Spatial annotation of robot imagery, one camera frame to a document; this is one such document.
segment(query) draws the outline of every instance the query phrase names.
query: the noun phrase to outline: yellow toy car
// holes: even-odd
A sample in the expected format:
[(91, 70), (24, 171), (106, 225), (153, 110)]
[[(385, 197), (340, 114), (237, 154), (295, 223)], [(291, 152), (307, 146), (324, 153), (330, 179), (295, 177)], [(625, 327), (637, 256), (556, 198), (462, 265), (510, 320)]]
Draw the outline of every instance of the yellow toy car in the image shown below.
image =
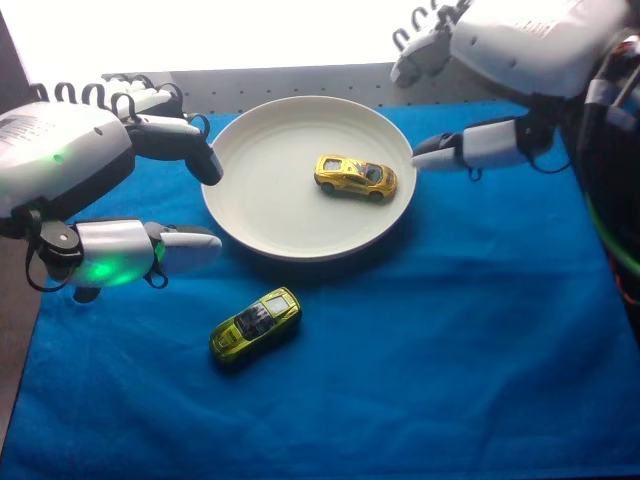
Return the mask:
[(398, 188), (398, 177), (389, 167), (339, 155), (320, 157), (313, 178), (325, 193), (355, 192), (374, 202), (392, 197)]
[(300, 317), (302, 309), (296, 297), (286, 288), (278, 288), (218, 325), (209, 336), (209, 349), (218, 361), (230, 364), (265, 340), (288, 331)]

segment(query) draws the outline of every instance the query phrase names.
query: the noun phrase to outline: white plate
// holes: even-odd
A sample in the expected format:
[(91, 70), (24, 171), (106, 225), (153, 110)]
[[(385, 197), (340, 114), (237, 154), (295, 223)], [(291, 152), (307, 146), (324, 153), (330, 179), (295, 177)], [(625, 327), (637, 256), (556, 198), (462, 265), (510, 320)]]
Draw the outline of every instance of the white plate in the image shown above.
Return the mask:
[[(331, 97), (295, 97), (261, 105), (230, 123), (212, 145), (224, 168), (202, 187), (207, 208), (233, 238), (265, 255), (319, 261), (355, 252), (384, 234), (405, 211), (416, 185), (411, 147), (373, 110)], [(320, 155), (391, 167), (395, 196), (327, 195), (313, 179)]]

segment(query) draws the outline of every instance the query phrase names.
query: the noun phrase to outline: robotic hand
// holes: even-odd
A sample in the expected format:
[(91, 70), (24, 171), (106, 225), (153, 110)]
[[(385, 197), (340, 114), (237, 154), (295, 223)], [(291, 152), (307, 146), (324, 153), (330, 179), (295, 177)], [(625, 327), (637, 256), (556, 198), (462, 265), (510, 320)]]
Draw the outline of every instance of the robotic hand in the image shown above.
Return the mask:
[[(425, 15), (419, 7), (416, 15)], [(392, 80), (406, 88), (420, 76), (437, 75), (454, 58), (508, 97), (530, 107), (528, 114), (471, 125), (462, 133), (432, 137), (414, 150), (420, 170), (482, 169), (529, 163), (553, 143), (564, 107), (581, 95), (594, 66), (632, 17), (627, 0), (459, 1), (438, 10), (435, 28), (404, 47)]]
[[(28, 241), (27, 279), (42, 292), (74, 285), (74, 298), (88, 302), (103, 287), (139, 278), (164, 288), (167, 275), (215, 259), (220, 240), (200, 227), (143, 225), (131, 218), (64, 222), (129, 176), (136, 155), (184, 160), (201, 183), (218, 183), (223, 172), (206, 142), (207, 119), (182, 112), (174, 118), (138, 113), (140, 103), (133, 91), (115, 93), (109, 110), (104, 85), (87, 88), (84, 103), (78, 104), (71, 89), (71, 102), (49, 102), (46, 90), (36, 86), (42, 101), (0, 116), (0, 235)], [(98, 90), (99, 108), (88, 104), (93, 88)], [(60, 91), (56, 88), (58, 100)], [(151, 105), (149, 95), (137, 97)], [(175, 103), (178, 97), (163, 98)], [(122, 99), (128, 100), (126, 114), (119, 107)], [(146, 111), (159, 112), (158, 107), (166, 105), (156, 102)], [(190, 124), (195, 117), (203, 119), (204, 131)], [(29, 267), (35, 253), (49, 276), (60, 282), (57, 286), (33, 282)]]

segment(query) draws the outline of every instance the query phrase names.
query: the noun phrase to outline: blue cloth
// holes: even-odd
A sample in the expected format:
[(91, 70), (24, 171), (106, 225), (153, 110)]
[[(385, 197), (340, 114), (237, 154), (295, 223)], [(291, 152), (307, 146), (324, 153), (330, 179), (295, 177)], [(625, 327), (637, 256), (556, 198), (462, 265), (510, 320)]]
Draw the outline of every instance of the blue cloth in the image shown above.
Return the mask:
[[(521, 111), (381, 109), (413, 145)], [(565, 160), (559, 142), (543, 159)], [(421, 174), (388, 235), (321, 265), (236, 244), (177, 165), (139, 159), (83, 212), (113, 215), (204, 225), (226, 248), (164, 291), (44, 296), (2, 478), (640, 473), (638, 349), (570, 171)], [(209, 332), (281, 285), (302, 303), (298, 336), (221, 373)]]

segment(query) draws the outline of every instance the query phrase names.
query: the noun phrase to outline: green cable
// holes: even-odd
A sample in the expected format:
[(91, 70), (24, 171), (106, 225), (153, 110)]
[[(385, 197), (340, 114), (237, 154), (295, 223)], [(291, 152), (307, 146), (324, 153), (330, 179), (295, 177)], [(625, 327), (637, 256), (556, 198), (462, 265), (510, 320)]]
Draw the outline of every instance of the green cable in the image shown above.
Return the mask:
[(633, 273), (636, 277), (640, 278), (640, 263), (638, 263), (627, 251), (620, 246), (620, 244), (613, 238), (611, 232), (605, 227), (604, 223), (596, 213), (593, 205), (591, 204), (591, 199), (588, 195), (586, 195), (587, 200), (587, 208), (589, 209), (589, 213), (591, 214), (591, 218), (593, 220), (593, 224), (600, 235), (600, 239), (602, 243), (607, 247), (607, 250), (611, 252), (616, 260), (618, 260), (624, 267)]

